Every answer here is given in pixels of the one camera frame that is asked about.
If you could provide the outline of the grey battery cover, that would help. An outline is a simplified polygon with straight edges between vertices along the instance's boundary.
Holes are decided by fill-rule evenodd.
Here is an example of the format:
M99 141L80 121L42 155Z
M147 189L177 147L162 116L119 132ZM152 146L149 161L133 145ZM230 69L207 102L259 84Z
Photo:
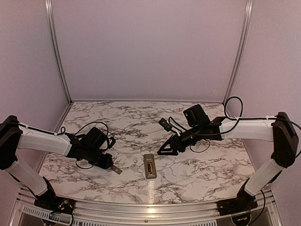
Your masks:
M111 169L112 169L115 173L117 173L117 174L119 174L119 175L123 172L120 168L116 167L115 165L113 165L113 166L111 167Z

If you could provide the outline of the black green battery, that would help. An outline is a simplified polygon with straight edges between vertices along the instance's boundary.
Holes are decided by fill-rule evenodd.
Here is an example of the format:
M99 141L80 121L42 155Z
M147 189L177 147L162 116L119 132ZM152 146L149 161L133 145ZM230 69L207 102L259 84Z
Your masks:
M147 164L148 172L151 172L151 165L148 163Z

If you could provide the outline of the grey remote control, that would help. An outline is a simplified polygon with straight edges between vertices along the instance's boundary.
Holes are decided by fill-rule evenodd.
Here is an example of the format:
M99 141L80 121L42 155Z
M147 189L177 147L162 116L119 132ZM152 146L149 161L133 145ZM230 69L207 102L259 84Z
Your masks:
M146 179L156 179L157 172L155 166L155 159L153 154L143 155L144 171Z

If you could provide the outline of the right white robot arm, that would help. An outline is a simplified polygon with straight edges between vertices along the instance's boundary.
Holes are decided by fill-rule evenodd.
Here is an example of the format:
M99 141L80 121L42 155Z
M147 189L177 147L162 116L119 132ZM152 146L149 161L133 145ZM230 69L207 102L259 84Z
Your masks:
M297 158L299 138L297 124L285 112L276 116L258 118L216 117L210 120L202 106L197 104L183 112L190 129L175 132L157 151L158 155L178 155L203 139L222 141L242 139L269 142L273 152L240 188L233 200L233 207L243 211L252 199L268 184L273 183L284 169L292 166Z

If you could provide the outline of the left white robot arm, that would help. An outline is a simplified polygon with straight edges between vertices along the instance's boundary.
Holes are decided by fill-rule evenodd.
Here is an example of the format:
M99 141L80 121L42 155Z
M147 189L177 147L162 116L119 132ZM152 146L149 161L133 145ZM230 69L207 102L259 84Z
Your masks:
M0 168L28 187L48 209L54 210L60 202L50 182L21 160L17 150L55 153L107 169L113 166L113 161L106 151L115 143L115 137L109 137L96 127L86 134L67 133L65 129L54 133L24 125L10 115L0 124Z

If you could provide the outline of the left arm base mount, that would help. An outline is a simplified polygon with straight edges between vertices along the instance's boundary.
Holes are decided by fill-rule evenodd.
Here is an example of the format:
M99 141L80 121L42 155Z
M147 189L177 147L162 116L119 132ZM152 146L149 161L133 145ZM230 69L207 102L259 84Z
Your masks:
M34 205L43 209L51 210L56 213L72 214L75 206L75 200L60 196L38 197Z

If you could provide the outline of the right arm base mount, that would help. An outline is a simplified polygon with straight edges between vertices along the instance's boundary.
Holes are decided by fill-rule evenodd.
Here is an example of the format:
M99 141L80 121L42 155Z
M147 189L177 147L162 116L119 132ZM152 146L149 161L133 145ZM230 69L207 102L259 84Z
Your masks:
M221 216L236 214L243 211L249 211L258 207L256 200L246 202L238 198L220 200L217 202L217 208Z

